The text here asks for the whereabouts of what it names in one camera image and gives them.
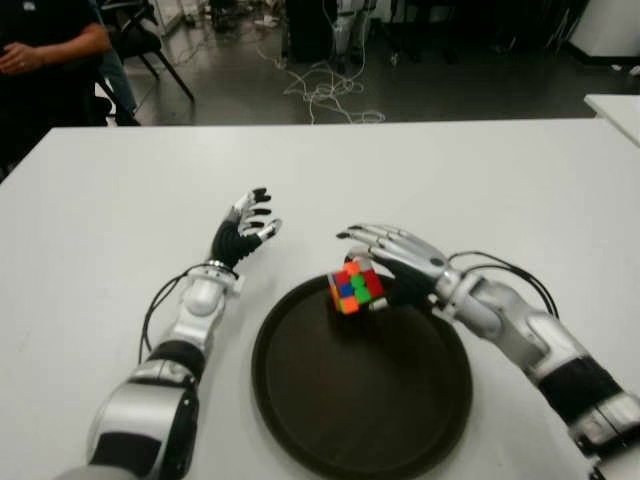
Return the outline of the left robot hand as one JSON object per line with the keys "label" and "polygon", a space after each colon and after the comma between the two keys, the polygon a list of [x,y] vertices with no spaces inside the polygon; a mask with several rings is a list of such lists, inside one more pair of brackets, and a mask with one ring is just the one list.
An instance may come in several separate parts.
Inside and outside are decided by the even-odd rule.
{"label": "left robot hand", "polygon": [[229,270],[252,254],[263,243],[272,239],[282,227],[282,220],[257,220],[268,217],[272,210],[263,207],[271,200],[265,187],[252,189],[242,195],[229,209],[213,238],[209,259],[223,264]]}

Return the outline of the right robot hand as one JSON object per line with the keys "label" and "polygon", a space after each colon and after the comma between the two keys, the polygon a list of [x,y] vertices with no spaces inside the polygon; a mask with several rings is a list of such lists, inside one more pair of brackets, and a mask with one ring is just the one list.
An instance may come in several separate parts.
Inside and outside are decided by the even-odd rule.
{"label": "right robot hand", "polygon": [[359,223],[336,234],[338,239],[357,241],[346,260],[368,259],[393,275],[391,289],[370,310],[390,306],[420,305],[429,295],[436,299],[437,284],[448,271],[447,257],[416,235],[389,225]]}

